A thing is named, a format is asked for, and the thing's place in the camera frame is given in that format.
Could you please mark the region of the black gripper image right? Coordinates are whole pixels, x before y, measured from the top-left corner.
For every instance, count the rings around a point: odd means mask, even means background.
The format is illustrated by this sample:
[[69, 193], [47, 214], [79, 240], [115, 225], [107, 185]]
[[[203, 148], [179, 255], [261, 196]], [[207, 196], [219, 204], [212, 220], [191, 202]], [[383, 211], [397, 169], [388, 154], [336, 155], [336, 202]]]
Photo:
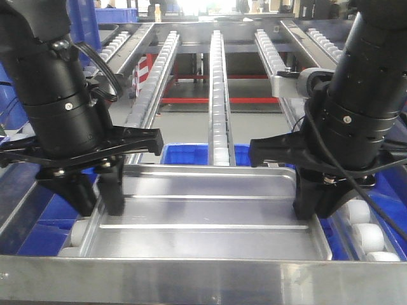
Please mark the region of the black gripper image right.
[[294, 132], [265, 139], [252, 139], [251, 165], [266, 161], [296, 167], [296, 218], [308, 220], [313, 214], [326, 219], [358, 192], [348, 183], [358, 183], [389, 168], [406, 164], [406, 144], [384, 137], [322, 132], [319, 141], [313, 132]]

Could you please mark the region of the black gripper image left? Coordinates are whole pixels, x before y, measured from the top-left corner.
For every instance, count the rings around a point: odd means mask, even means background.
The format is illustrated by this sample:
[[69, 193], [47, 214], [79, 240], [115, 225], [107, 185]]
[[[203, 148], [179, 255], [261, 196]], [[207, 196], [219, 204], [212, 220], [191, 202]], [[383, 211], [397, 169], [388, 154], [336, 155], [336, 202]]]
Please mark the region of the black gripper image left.
[[[63, 156], [47, 155], [41, 147], [32, 125], [22, 128], [24, 139], [5, 142], [1, 145], [1, 167], [12, 163], [34, 163], [56, 171], [75, 168], [89, 168], [103, 159], [130, 153], [153, 153], [160, 155], [163, 149], [163, 137], [159, 129], [131, 128], [113, 126], [105, 139], [85, 152], [65, 154]], [[124, 211], [123, 195], [123, 161], [103, 167], [95, 167], [99, 175], [97, 186], [109, 215], [121, 216]], [[36, 175], [39, 184], [65, 199], [80, 215], [91, 216], [96, 204], [92, 183], [86, 174], [80, 172], [54, 176], [40, 171]]]

